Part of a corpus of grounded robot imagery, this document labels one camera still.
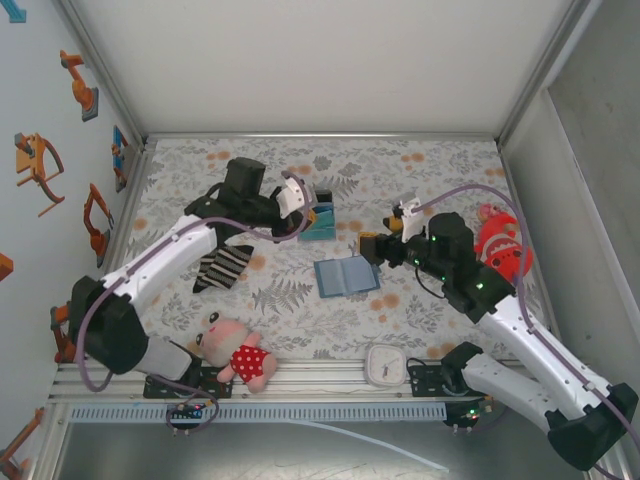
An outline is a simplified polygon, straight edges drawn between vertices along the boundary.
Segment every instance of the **striped sock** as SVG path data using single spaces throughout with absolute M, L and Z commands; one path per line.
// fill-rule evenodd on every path
M 247 267 L 252 253 L 253 247 L 250 245 L 225 245 L 202 257 L 193 293 L 199 293 L 207 287 L 229 290 Z

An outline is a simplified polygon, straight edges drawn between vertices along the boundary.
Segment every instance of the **floral tablecloth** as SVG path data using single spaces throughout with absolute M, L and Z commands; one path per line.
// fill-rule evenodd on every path
M 248 234 L 230 244 L 255 246 L 253 258 L 229 291 L 192 293 L 195 263 L 156 297 L 143 316 L 150 335 L 197 351 L 195 337 L 218 311 L 259 331 L 262 347 L 280 358 L 364 358 L 372 343 L 401 347 L 408 356 L 440 358 L 471 341 L 498 359 L 506 348 L 443 300 L 421 290 L 413 271 L 382 268 L 381 289 L 346 298 L 320 299 L 313 262 L 356 254 L 360 231 L 384 232 L 392 200 L 416 192 L 422 201 L 467 183 L 492 185 L 509 194 L 493 142 L 388 139 L 231 138 L 160 140 L 139 202 L 125 261 L 160 238 L 184 207 L 223 180 L 230 158 L 244 156 L 267 165 L 263 193 L 280 185 L 280 172 L 296 172 L 334 195 L 338 237 L 332 242 L 291 241 L 275 245 Z M 494 202 L 488 193 L 463 193 L 425 211 L 456 211 L 475 232 L 476 209 Z M 428 278 L 425 282 L 439 291 Z M 527 303 L 543 318 L 541 295 L 530 273 Z

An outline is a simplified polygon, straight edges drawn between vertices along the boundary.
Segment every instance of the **square clock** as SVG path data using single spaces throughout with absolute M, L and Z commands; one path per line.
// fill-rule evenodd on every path
M 397 387 L 406 378 L 407 357 L 393 345 L 373 345 L 364 360 L 364 378 L 374 387 Z

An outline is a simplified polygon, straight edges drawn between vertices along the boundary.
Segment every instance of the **small blue notebook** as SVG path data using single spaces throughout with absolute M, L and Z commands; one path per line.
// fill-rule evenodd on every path
M 340 297 L 380 288 L 378 268 L 361 256 L 314 262 L 320 298 Z

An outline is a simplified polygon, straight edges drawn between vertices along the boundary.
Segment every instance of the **metal floor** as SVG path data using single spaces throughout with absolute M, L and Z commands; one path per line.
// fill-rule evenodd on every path
M 61 480 L 579 480 L 517 414 L 493 430 L 452 435 L 441 423 L 339 423 L 447 467 L 425 467 L 359 439 L 289 424 L 214 424 L 174 438 L 162 425 L 71 425 Z

